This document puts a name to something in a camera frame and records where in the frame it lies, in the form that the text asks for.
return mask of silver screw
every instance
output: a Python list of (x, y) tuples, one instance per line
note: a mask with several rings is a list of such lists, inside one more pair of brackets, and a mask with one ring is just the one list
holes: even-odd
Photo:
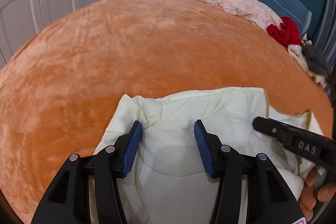
[(78, 159), (78, 155), (77, 154), (72, 154), (72, 155), (70, 155), (70, 157), (69, 157), (69, 160), (71, 160), (71, 161), (75, 161), (75, 160), (77, 160)]
[(222, 145), (220, 148), (223, 152), (230, 152), (231, 148), (228, 145)]
[(115, 150), (115, 147), (113, 145), (110, 145), (110, 146), (105, 148), (105, 151), (107, 153), (112, 153), (112, 152), (114, 152), (114, 150)]
[(260, 158), (261, 160), (267, 160), (267, 156), (264, 153), (258, 154), (258, 158)]

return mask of fingernail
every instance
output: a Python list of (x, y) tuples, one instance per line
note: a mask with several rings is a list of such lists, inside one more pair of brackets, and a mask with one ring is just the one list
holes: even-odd
[(328, 187), (322, 188), (319, 191), (318, 199), (322, 199), (323, 200), (323, 199), (327, 198), (328, 193), (329, 193), (329, 188)]

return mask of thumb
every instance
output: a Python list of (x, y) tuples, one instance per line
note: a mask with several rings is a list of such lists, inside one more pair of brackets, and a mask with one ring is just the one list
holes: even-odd
[(330, 201), (336, 193), (336, 183), (324, 185), (317, 194), (317, 199), (321, 202)]

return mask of orange bedspread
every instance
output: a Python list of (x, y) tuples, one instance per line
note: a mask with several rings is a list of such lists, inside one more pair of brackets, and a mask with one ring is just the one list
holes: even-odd
[(263, 87), (279, 111), (332, 108), (286, 49), (195, 0), (103, 0), (31, 39), (0, 74), (0, 188), (25, 223), (71, 153), (91, 155), (121, 96)]

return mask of blue ribbed rubber pad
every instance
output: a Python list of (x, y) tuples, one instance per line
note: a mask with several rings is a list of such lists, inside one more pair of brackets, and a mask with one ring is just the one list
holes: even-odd
[(194, 125), (194, 135), (199, 153), (201, 155), (204, 170), (209, 173), (210, 177), (212, 178), (215, 172), (212, 165), (212, 154), (198, 122), (195, 122)]
[(138, 122), (134, 130), (134, 133), (131, 137), (131, 140), (129, 141), (124, 153), (124, 166), (121, 170), (123, 176), (127, 176), (127, 174), (132, 170), (134, 159), (137, 154), (141, 139), (142, 139), (142, 125), (140, 122)]

